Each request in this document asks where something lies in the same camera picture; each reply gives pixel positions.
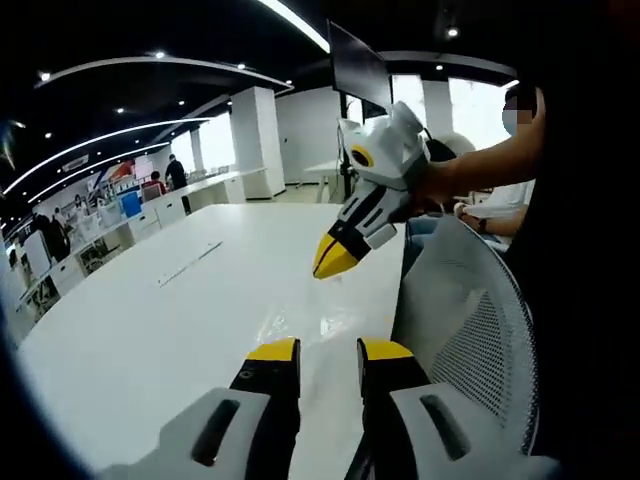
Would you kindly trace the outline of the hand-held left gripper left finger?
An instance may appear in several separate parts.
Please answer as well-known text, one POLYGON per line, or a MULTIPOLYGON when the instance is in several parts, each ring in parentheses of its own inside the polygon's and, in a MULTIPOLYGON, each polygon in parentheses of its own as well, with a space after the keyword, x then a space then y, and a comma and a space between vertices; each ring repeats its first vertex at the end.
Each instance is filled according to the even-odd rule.
POLYGON ((216 387, 160 430, 157 446, 101 479, 287 479, 300 429, 300 340, 250 352, 227 388, 216 387))

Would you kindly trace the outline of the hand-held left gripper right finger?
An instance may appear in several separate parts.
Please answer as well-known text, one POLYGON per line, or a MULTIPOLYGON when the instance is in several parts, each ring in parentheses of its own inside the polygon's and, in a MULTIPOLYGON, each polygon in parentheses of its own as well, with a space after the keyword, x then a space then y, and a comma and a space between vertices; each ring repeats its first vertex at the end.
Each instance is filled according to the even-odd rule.
POLYGON ((498 421, 429 381, 404 346, 357 341, 363 435, 349 479, 557 479, 560 464, 511 445, 498 421))

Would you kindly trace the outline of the person's right hand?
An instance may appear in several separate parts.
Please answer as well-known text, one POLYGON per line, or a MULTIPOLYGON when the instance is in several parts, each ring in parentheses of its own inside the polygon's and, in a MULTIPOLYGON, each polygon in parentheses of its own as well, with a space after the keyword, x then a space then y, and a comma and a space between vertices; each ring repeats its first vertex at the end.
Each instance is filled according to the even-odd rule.
POLYGON ((446 162, 428 164, 409 188, 407 202, 390 216, 391 221, 406 222, 420 215, 430 204, 442 204, 471 190, 473 180, 467 161, 466 156, 461 156, 446 162))

